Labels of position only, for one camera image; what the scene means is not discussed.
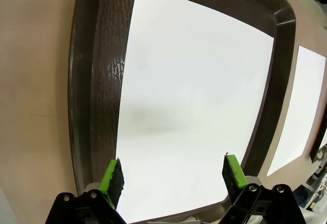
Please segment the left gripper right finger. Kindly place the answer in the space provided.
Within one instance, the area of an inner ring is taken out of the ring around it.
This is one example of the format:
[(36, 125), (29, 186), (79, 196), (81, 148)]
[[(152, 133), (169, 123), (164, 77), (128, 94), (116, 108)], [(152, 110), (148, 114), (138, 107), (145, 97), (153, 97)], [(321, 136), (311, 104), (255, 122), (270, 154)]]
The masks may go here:
[(249, 183), (234, 154), (224, 156), (222, 176), (231, 206), (220, 223), (247, 223), (254, 215), (261, 216), (265, 223), (306, 222), (288, 185), (267, 189)]

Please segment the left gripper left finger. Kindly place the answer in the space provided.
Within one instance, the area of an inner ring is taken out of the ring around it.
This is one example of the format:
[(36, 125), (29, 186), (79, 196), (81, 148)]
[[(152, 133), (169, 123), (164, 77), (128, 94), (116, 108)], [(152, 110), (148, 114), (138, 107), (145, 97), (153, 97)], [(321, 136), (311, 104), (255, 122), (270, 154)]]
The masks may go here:
[(55, 198), (46, 223), (125, 223), (117, 212), (124, 188), (119, 159), (111, 160), (100, 186), (79, 196), (62, 192)]

